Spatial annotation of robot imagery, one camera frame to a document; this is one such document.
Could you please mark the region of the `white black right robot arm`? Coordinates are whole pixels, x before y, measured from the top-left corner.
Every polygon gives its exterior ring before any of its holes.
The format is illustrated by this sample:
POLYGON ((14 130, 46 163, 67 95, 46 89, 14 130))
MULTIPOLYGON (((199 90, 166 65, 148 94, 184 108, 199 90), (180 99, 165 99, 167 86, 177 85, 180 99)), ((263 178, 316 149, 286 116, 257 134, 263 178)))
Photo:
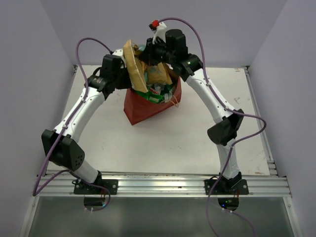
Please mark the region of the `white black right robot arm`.
POLYGON ((217 186, 222 192, 231 194, 242 179, 233 143, 243 120, 243 111, 230 111, 228 104, 221 105, 223 100, 211 91, 212 84, 202 61, 188 52, 186 37, 181 30, 154 30, 154 36, 147 39, 139 59, 150 66, 158 63, 171 65, 174 73, 197 93, 208 108, 215 125, 208 129, 207 135, 217 146, 221 164, 217 186))

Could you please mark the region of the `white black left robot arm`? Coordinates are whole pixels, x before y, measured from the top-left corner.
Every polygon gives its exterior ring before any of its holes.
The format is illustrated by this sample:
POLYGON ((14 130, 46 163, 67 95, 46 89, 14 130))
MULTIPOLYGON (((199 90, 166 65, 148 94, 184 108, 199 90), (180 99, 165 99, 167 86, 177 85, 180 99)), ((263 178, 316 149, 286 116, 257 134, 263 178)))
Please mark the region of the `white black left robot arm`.
POLYGON ((100 74, 91 75, 74 106, 53 129, 41 136, 49 161, 68 169, 84 180, 85 188, 92 194, 102 190, 100 172, 85 160, 85 152, 79 146, 80 136, 96 110, 116 89, 130 86, 122 50, 116 50, 103 58, 100 74))

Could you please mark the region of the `red brown paper bag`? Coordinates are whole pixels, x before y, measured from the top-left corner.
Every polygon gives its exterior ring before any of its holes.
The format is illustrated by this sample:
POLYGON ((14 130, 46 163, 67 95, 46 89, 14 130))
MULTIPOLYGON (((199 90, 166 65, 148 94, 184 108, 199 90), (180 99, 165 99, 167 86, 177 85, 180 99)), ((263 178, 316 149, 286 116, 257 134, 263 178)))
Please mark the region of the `red brown paper bag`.
POLYGON ((131 125, 142 122, 152 116, 167 110, 172 106, 179 106, 182 95, 181 79, 176 78, 176 89, 173 97, 167 102, 153 103, 138 95, 132 89, 128 89, 125 94, 124 109, 126 117, 131 125))

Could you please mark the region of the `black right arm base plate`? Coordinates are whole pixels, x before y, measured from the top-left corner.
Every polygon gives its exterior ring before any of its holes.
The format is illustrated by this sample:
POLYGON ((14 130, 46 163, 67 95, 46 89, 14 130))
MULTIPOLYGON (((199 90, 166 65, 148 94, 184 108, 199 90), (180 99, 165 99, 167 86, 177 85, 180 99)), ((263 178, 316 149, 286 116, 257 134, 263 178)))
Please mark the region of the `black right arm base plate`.
POLYGON ((245 179, 242 178, 233 178, 233 179, 226 179, 222 177, 220 181, 215 185, 217 182, 217 177, 213 176, 209 179, 204 180, 204 189, 205 193, 211 195, 248 195, 249 189, 248 184, 245 179))

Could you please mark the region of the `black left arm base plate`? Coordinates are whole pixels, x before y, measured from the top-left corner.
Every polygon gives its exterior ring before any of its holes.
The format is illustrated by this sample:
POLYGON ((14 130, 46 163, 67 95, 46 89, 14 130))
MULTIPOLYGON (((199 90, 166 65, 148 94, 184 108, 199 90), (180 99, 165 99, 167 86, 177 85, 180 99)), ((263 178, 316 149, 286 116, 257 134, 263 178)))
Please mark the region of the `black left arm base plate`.
POLYGON ((117 179, 102 179, 97 184, 85 183, 76 179, 72 181, 75 195, 116 195, 119 187, 117 179))

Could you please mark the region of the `dark green chips bag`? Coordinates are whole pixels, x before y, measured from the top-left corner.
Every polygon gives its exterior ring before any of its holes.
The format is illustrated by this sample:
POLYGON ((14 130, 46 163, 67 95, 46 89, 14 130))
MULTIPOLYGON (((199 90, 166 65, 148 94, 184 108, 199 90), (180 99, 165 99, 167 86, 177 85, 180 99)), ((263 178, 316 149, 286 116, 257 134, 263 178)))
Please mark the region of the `dark green chips bag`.
POLYGON ((167 103, 169 102, 174 94, 175 85, 169 85, 164 83, 154 83, 147 85, 147 92, 135 91, 136 94, 140 95, 144 99, 155 103, 167 103))

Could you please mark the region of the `tan kettle chips bag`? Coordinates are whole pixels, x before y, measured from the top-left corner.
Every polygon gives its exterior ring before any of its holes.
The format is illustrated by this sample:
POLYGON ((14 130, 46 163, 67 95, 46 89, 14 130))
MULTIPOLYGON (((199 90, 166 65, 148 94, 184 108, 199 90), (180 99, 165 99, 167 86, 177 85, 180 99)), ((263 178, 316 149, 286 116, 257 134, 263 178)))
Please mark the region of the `tan kettle chips bag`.
POLYGON ((168 73, 169 67, 165 63, 158 63, 150 66, 141 61, 140 47, 130 39, 123 46, 123 57, 131 80, 132 88, 136 91, 147 93, 150 84, 162 83, 172 84, 172 79, 168 73))

